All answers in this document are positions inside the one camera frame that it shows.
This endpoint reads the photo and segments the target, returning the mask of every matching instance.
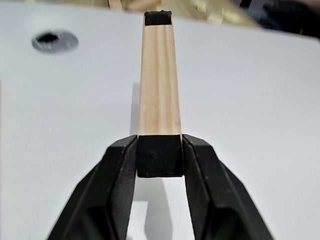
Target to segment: black clamp pad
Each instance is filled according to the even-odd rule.
[[[116,141],[79,182],[48,240],[125,240],[136,179],[137,136]]]
[[[272,240],[246,188],[214,149],[190,135],[182,146],[195,240]]]

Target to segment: white surface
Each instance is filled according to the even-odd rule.
[[[106,147],[134,133],[142,22],[0,4],[1,240],[45,239]],[[48,29],[73,32],[78,48],[35,51],[32,37]],[[174,33],[183,132],[213,145],[276,240],[316,239],[319,42],[179,19]],[[128,238],[192,240],[184,190],[182,178],[138,179]]]

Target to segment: hole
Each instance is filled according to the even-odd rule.
[[[72,50],[79,44],[77,37],[66,30],[46,30],[32,38],[32,46],[39,52],[54,54]]]
[[[36,40],[41,44],[51,44],[58,41],[59,37],[52,32],[46,32],[41,36],[37,37]]]

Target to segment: wooden strip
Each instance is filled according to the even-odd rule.
[[[143,24],[138,135],[180,135],[172,24]]]
[[[154,5],[161,4],[161,0],[134,0],[126,7],[129,11],[145,11]]]
[[[108,1],[109,1],[110,9],[123,11],[123,6],[120,0],[108,0]]]

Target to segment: black plastic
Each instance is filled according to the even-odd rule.
[[[171,25],[171,11],[147,11],[144,13],[144,25]]]
[[[137,136],[113,143],[80,181],[48,240],[125,240],[136,177]]]
[[[183,174],[180,135],[139,136],[137,146],[138,177],[181,177]]]
[[[125,240],[136,170],[142,177],[184,174],[195,240],[273,239],[244,185],[208,143],[157,135],[108,147],[74,189],[48,240]]]
[[[204,140],[183,135],[185,187],[195,240],[272,240],[244,185]]]

